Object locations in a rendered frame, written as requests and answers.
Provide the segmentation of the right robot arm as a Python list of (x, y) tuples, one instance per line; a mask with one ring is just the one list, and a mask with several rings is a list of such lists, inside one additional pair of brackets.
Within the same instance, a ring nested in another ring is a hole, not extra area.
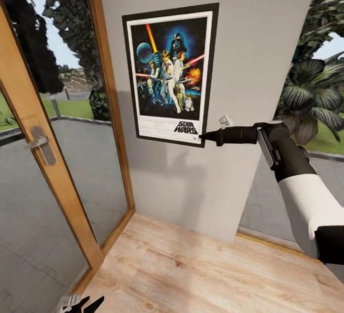
[(232, 112), (221, 117), (222, 128), (199, 138), (224, 143), (256, 144), (277, 182), (294, 238), (311, 259), (320, 260), (344, 285), (344, 209), (309, 164), (307, 150), (290, 138), (283, 121), (233, 127)]

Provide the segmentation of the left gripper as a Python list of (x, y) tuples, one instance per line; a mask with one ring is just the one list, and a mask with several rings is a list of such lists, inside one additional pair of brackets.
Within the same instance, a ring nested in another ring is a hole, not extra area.
[[(90, 296), (82, 299), (78, 304), (72, 305), (72, 309), (69, 311), (65, 311), (65, 313), (82, 313), (81, 307), (90, 299)], [(101, 305), (104, 301), (104, 296), (95, 301), (94, 303), (90, 304), (88, 307), (84, 309), (84, 313), (94, 313), (95, 310)]]

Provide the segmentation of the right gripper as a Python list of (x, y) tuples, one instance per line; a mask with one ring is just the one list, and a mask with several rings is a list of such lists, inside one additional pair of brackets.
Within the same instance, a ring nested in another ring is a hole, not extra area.
[(226, 127), (225, 129), (219, 129), (213, 133), (207, 133), (200, 135), (199, 138), (207, 139), (216, 142), (217, 146), (222, 146), (224, 143), (241, 143), (242, 141), (242, 127)]

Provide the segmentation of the poster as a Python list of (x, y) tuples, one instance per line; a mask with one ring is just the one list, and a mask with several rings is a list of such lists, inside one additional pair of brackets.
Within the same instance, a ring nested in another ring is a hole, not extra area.
[(205, 148), (219, 5), (122, 16), (138, 139)]

